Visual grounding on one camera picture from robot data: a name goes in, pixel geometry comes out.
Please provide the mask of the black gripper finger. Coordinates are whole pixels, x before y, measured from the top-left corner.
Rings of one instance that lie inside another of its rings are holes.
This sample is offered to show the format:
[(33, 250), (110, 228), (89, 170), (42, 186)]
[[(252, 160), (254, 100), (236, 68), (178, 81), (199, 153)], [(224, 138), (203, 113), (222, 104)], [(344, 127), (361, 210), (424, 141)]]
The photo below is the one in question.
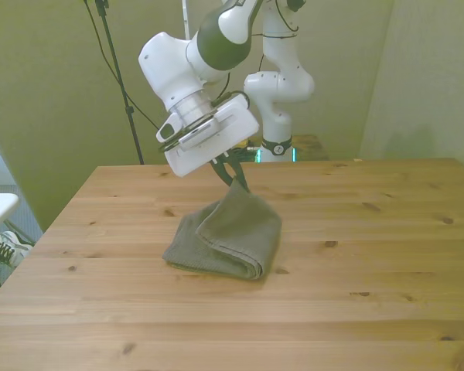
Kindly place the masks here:
[(250, 192), (244, 170), (237, 156), (232, 151), (224, 152), (223, 156), (224, 161), (234, 170), (234, 175), (230, 175), (227, 171), (225, 171), (226, 179), (224, 182), (228, 186), (231, 186), (233, 180), (236, 179), (247, 192)]
[(234, 178), (226, 170), (224, 161), (221, 158), (213, 158), (210, 164), (218, 177), (226, 184), (231, 185)]

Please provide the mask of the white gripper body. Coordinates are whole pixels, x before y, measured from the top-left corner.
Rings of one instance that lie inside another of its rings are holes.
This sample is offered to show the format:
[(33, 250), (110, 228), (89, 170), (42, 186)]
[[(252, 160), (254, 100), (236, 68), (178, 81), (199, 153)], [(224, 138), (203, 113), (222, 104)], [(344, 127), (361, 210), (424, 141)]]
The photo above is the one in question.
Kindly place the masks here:
[(173, 172), (184, 177), (248, 139), (258, 129), (259, 123), (247, 108), (246, 98), (240, 95), (219, 106), (212, 118), (178, 140), (176, 147), (165, 152), (165, 157)]

